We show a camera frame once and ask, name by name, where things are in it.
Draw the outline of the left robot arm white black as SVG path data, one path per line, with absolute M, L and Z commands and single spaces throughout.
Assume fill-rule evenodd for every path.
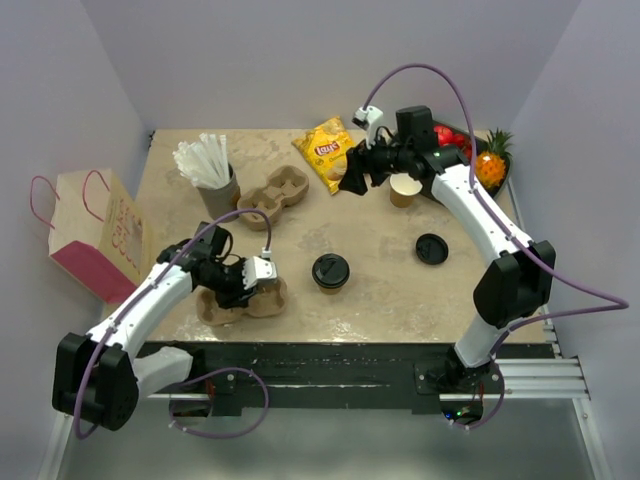
M 86 334 L 67 334 L 55 358 L 52 406 L 72 417 L 72 431 L 85 440 L 97 429 L 119 430 L 140 399 L 168 387 L 200 390 L 211 378 L 203 353 L 164 346 L 145 357 L 139 352 L 170 311 L 196 288 L 219 294 L 229 307 L 248 304 L 259 286 L 274 276 L 271 246 L 257 256 L 227 265 L 224 230 L 203 223 L 196 234 L 161 251 L 140 286 Z

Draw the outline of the brown paper coffee cup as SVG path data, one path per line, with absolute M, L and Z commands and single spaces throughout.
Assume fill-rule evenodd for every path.
M 408 208 L 423 188 L 420 181 L 413 179 L 406 173 L 393 174 L 389 180 L 389 199 L 391 204 L 397 208 Z

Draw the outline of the paper bag pink white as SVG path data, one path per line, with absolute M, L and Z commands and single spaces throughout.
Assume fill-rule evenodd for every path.
M 49 257 L 107 304 L 126 300 L 146 278 L 153 260 L 153 231 L 111 169 L 62 173 L 55 182 L 37 175 L 54 194 Z

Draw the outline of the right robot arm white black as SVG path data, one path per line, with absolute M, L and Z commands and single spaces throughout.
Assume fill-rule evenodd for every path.
M 430 189 L 479 249 L 487 269 L 473 291 L 476 314 L 442 365 L 425 374 L 441 391 L 466 393 L 488 372 L 508 329 L 548 302 L 556 252 L 549 242 L 534 242 L 513 225 L 482 185 L 471 181 L 474 169 L 464 153 L 455 145 L 439 144 L 428 107 L 401 109 L 396 121 L 396 134 L 381 139 L 382 111 L 374 106 L 356 110 L 353 122 L 366 137 L 347 151 L 339 187 L 364 195 L 390 175 L 406 173 Z

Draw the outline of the black coffee cup lid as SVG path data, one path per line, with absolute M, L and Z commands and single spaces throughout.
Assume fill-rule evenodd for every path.
M 440 265 L 449 256 L 449 248 L 445 240 L 433 233 L 422 234 L 415 243 L 417 258 L 427 265 Z

